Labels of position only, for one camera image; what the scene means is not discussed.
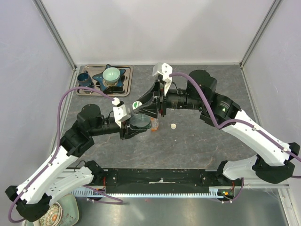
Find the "clear green-label water bottle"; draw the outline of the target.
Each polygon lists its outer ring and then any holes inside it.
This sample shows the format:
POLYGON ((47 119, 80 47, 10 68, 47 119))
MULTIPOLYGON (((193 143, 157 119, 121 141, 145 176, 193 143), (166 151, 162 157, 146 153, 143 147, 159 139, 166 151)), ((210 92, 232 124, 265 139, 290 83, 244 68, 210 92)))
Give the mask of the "clear green-label water bottle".
POLYGON ((151 128, 151 118, 142 113, 136 113, 135 109, 142 105, 141 101, 135 101, 132 104, 131 117, 129 119, 129 124, 132 127, 139 129, 150 129, 151 128))

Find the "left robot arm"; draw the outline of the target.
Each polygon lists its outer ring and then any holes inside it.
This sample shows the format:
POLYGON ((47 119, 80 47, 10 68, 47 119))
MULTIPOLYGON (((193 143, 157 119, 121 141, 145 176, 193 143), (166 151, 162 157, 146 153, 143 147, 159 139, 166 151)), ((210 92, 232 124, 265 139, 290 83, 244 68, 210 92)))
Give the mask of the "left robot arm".
POLYGON ((149 116, 129 113, 125 105, 114 107, 113 113, 114 116, 105 118, 99 106, 84 106, 75 123, 35 173, 20 185, 6 189, 6 195, 13 202, 11 208, 15 208, 24 220, 34 222, 72 190, 102 183, 105 173, 95 161, 87 161, 74 174, 58 182, 55 179, 95 144, 94 136, 118 133, 121 139, 130 139, 151 128, 149 116))

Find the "cream bottle cap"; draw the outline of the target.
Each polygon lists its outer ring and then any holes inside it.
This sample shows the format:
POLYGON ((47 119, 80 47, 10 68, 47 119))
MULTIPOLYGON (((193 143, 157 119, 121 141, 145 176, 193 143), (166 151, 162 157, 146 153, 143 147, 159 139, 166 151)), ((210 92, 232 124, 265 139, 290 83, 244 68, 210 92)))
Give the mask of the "cream bottle cap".
POLYGON ((174 124, 174 123, 172 123, 172 124, 170 125, 170 127, 171 127, 171 129, 176 129, 177 125, 174 124))

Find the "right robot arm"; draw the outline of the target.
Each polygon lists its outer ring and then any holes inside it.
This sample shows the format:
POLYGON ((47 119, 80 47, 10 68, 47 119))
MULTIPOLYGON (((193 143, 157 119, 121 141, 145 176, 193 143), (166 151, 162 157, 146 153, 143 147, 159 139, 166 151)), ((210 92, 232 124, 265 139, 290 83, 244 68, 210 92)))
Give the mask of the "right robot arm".
POLYGON ((238 178, 258 177, 272 184, 296 178, 292 159, 300 160, 300 146, 271 135, 231 98, 216 93, 216 85, 217 80, 205 70, 158 75, 133 108, 153 118, 165 116, 167 109, 198 110, 204 123, 233 135, 255 151, 247 159, 222 161, 215 174, 220 185, 238 178))

